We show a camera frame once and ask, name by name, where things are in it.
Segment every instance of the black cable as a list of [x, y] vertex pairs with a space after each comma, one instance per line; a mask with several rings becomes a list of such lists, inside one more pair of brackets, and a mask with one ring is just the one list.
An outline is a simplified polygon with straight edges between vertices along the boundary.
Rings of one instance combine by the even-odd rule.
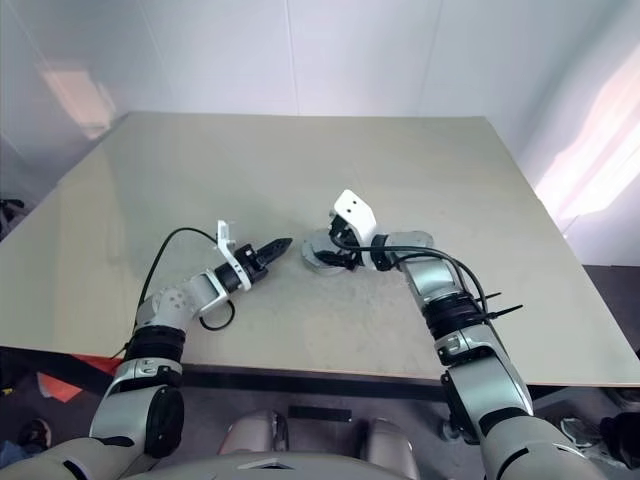
[[379, 252], [379, 253], [382, 253], [382, 252], [416, 252], [416, 253], [413, 253], [413, 254], [405, 255], [403, 257], [399, 257], [398, 259], [396, 259], [391, 264], [389, 269], [395, 268], [400, 263], [404, 262], [405, 260], [409, 260], [411, 258], [431, 257], [431, 258], [440, 258], [441, 260], [446, 260], [453, 267], [454, 271], [456, 272], [456, 276], [458, 277], [458, 280], [460, 281], [460, 285], [462, 286], [462, 288], [466, 292], [468, 292], [469, 290], [467, 288], [466, 282], [464, 281], [464, 276], [462, 274], [462, 271], [464, 271], [469, 276], [469, 278], [473, 282], [473, 285], [474, 285], [475, 289], [478, 291], [478, 297], [480, 298], [480, 307], [482, 309], [482, 312], [485, 313], [485, 314], [488, 313], [487, 299], [486, 299], [486, 296], [484, 294], [484, 290], [483, 290], [482, 286], [480, 285], [480, 281], [478, 280], [478, 277], [464, 263], [462, 263], [461, 261], [453, 258], [450, 255], [447, 255], [446, 253], [444, 253], [441, 250], [438, 250], [438, 249], [435, 249], [435, 248], [429, 248], [429, 247], [418, 247], [418, 246], [409, 246], [409, 245], [402, 245], [402, 246], [401, 245], [389, 245], [389, 246], [379, 246], [379, 247], [378, 246], [374, 246], [374, 247], [351, 247], [349, 245], [346, 245], [346, 244], [342, 243], [336, 237], [330, 236], [330, 238], [331, 238], [331, 241], [333, 242], [334, 245], [336, 245], [337, 247], [339, 247], [339, 248], [341, 248], [343, 250], [347, 250], [347, 251], [351, 251], [351, 252]]
[[[158, 249], [158, 253], [156, 253], [155, 258], [153, 259], [153, 263], [151, 264], [151, 268], [149, 268], [149, 272], [147, 273], [147, 277], [145, 278], [144, 284], [142, 285], [142, 291], [140, 292], [140, 297], [138, 298], [138, 308], [140, 307], [140, 305], [142, 305], [144, 303], [145, 297], [147, 296], [147, 290], [149, 289], [149, 284], [151, 283], [151, 278], [153, 277], [153, 274], [156, 271], [156, 267], [158, 266], [158, 262], [160, 261], [160, 258], [162, 257], [162, 254], [164, 253], [164, 250], [167, 248], [167, 245], [169, 244], [171, 239], [177, 233], [180, 233], [180, 232], [198, 233], [198, 234], [202, 235], [203, 237], [207, 238], [208, 240], [210, 240], [211, 242], [213, 242], [214, 245], [216, 245], [216, 246], [218, 245], [218, 241], [215, 238], [213, 238], [211, 235], [209, 235], [206, 232], [203, 232], [202, 230], [198, 230], [197, 228], [193, 228], [193, 227], [176, 228], [173, 232], [171, 232], [169, 235], [167, 235], [167, 238], [164, 239], [164, 242], [162, 242], [162, 245]], [[229, 320], [227, 320], [223, 325], [221, 325], [219, 327], [210, 327], [210, 326], [208, 326], [208, 325], [206, 325], [204, 323], [204, 320], [202, 319], [202, 317], [200, 317], [200, 325], [202, 325], [207, 330], [211, 330], [211, 331], [218, 331], [218, 330], [222, 330], [225, 327], [228, 327], [229, 324], [233, 321], [234, 317], [236, 316], [236, 307], [235, 307], [235, 305], [233, 304], [233, 302], [231, 300], [227, 300], [227, 305], [229, 305], [229, 307], [231, 308], [231, 315], [229, 316]]]
[[162, 257], [162, 254], [164, 253], [165, 248], [167, 248], [167, 245], [169, 244], [169, 241], [177, 233], [186, 232], [186, 231], [198, 233], [198, 234], [202, 235], [203, 237], [211, 240], [216, 246], [218, 245], [218, 241], [215, 238], [213, 238], [208, 233], [203, 232], [202, 230], [198, 230], [197, 228], [192, 228], [192, 227], [176, 228], [173, 232], [171, 232], [169, 235], [167, 235], [167, 238], [164, 239], [164, 242], [162, 242], [162, 245], [160, 246], [160, 249], [158, 250], [158, 253], [156, 253], [156, 257], [153, 259], [153, 263], [151, 264], [151, 268], [149, 269], [149, 272], [147, 273], [147, 278], [145, 278], [144, 285], [142, 285], [142, 291], [140, 292], [140, 297], [138, 298], [138, 307], [144, 303], [145, 297], [147, 296], [147, 289], [149, 288], [149, 283], [151, 283], [151, 277], [153, 277], [153, 274], [156, 271], [156, 267], [158, 266], [158, 262], [160, 261], [160, 257]]
[[229, 324], [233, 322], [233, 319], [236, 316], [236, 306], [233, 304], [233, 302], [231, 302], [230, 300], [227, 300], [227, 305], [229, 305], [229, 307], [231, 308], [231, 314], [229, 315], [229, 319], [225, 323], [223, 323], [219, 327], [212, 327], [210, 325], [207, 325], [207, 323], [204, 321], [204, 318], [198, 317], [198, 320], [200, 320], [200, 325], [202, 325], [202, 328], [204, 328], [205, 330], [209, 330], [210, 332], [217, 332], [219, 330], [222, 330], [223, 328], [227, 328]]

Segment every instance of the black table frame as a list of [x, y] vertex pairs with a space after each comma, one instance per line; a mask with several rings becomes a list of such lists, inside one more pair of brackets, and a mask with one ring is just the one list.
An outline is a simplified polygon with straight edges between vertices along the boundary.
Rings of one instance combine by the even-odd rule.
[[[13, 361], [102, 396], [112, 376], [68, 354], [0, 347]], [[415, 378], [345, 375], [260, 368], [183, 365], [186, 387], [230, 388], [319, 395], [396, 398], [445, 402], [439, 381]], [[534, 400], [565, 389], [530, 385]]]

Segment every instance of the orange object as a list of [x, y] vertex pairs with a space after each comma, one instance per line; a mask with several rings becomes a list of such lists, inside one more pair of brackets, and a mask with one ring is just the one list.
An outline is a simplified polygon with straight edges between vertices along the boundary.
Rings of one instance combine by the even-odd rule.
[[[114, 374], [118, 365], [122, 363], [122, 359], [120, 358], [96, 357], [93, 355], [73, 356], [109, 374]], [[40, 393], [42, 393], [43, 396], [53, 397], [64, 403], [67, 403], [82, 391], [81, 388], [40, 372], [38, 372], [38, 385], [40, 386]]]

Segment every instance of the shoe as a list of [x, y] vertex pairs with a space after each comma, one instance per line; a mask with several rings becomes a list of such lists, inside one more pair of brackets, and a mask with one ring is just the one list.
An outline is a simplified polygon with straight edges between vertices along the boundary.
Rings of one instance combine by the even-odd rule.
[[41, 418], [31, 420], [18, 433], [18, 445], [37, 445], [43, 450], [51, 448], [51, 427]]

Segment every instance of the white wall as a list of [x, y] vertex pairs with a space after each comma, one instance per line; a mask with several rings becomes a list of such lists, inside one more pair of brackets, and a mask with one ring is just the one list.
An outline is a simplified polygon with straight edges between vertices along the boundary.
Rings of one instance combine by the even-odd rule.
[[[606, 108], [607, 103], [615, 105], [625, 101], [624, 107], [633, 110], [631, 102], [640, 98], [640, 55], [637, 50], [640, 48], [640, 1], [625, 2], [612, 13], [605, 28], [590, 38], [547, 98], [531, 132], [530, 142], [518, 156], [520, 168], [534, 188], [549, 172], [559, 153], [578, 150], [576, 145], [580, 147], [598, 132], [604, 135], [613, 123], [608, 120], [611, 115], [605, 115], [611, 113]], [[614, 75], [616, 83], [607, 86]], [[598, 98], [606, 101], [596, 103]], [[599, 117], [592, 113], [594, 106], [600, 111]], [[634, 121], [635, 115], [635, 123], [640, 125], [638, 112], [640, 105], [636, 104], [635, 114], [614, 120], [628, 118]], [[588, 136], [582, 133], [585, 127], [591, 131]], [[612, 143], [621, 143], [621, 140], [612, 137]], [[584, 156], [584, 162], [590, 160]], [[604, 210], [558, 216], [554, 220], [583, 263], [640, 266], [640, 176]]]
[[518, 160], [571, 59], [626, 3], [0, 1], [0, 128], [19, 155], [3, 175], [33, 178], [0, 186], [33, 201], [131, 110], [482, 115]]

